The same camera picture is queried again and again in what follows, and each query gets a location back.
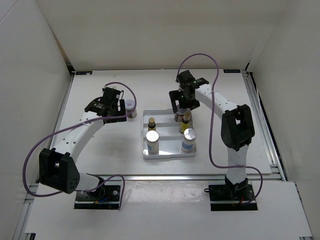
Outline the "yellow small bottle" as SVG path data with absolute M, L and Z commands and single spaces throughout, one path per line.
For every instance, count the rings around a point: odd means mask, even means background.
M 190 113 L 186 112 L 183 115 L 183 118 L 181 119 L 179 132 L 183 134 L 185 130 L 189 128 L 189 123 L 190 123 Z
M 156 122 L 154 117 L 150 117 L 148 119 L 148 131 L 155 131 L 156 130 Z

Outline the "brown spice jar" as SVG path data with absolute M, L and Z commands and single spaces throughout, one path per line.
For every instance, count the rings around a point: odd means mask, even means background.
M 137 110 L 135 108 L 136 102 L 133 99 L 127 99 L 124 103 L 127 117 L 130 119 L 135 118 L 137 116 Z
M 188 111 L 186 108 L 180 108 L 180 105 L 178 104 L 177 106 L 177 111 L 176 113 L 174 114 L 174 120 L 176 122 L 181 122 L 183 117 L 184 117 L 184 114 Z

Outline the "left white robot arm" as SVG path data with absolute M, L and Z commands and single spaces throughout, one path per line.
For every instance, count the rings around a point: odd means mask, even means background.
M 79 122 L 82 125 L 70 130 L 52 149 L 44 148 L 39 154 L 39 182 L 55 190 L 71 194 L 87 192 L 93 200 L 105 194 L 102 178 L 80 173 L 77 159 L 94 134 L 105 124 L 125 122 L 125 101 L 121 91 L 105 87 L 102 96 L 92 100 L 84 109 Z

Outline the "white silver-cap bottle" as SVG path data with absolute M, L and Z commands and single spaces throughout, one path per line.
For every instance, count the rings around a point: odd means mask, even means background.
M 156 130 L 150 130 L 146 133 L 146 144 L 149 154 L 157 154 L 159 152 L 159 133 Z
M 193 128 L 187 128 L 183 132 L 181 150 L 185 153 L 191 152 L 195 146 L 196 138 L 197 138 L 197 132 Z

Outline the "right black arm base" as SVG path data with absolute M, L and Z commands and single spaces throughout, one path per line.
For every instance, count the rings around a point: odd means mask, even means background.
M 212 212 L 258 210 L 253 186 L 247 178 L 236 185 L 225 179 L 224 184 L 211 184 L 203 191 L 209 194 Z

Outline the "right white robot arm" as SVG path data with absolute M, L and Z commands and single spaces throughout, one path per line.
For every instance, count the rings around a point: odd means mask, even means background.
M 179 87 L 169 92 L 172 110 L 194 110 L 204 104 L 211 110 L 211 115 L 221 120 L 220 136 L 227 148 L 227 170 L 220 195 L 228 200 L 244 196 L 249 188 L 246 174 L 247 152 L 255 129 L 251 109 L 248 105 L 235 104 L 220 93 L 214 91 L 204 78 L 194 78 L 189 70 L 179 73 L 175 80 Z

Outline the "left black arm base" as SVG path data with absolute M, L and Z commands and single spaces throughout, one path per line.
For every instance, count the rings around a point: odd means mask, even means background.
M 99 178 L 99 186 L 95 191 L 77 192 L 73 208 L 76 210 L 120 210 L 126 186 L 125 178 L 112 175 L 107 179 Z

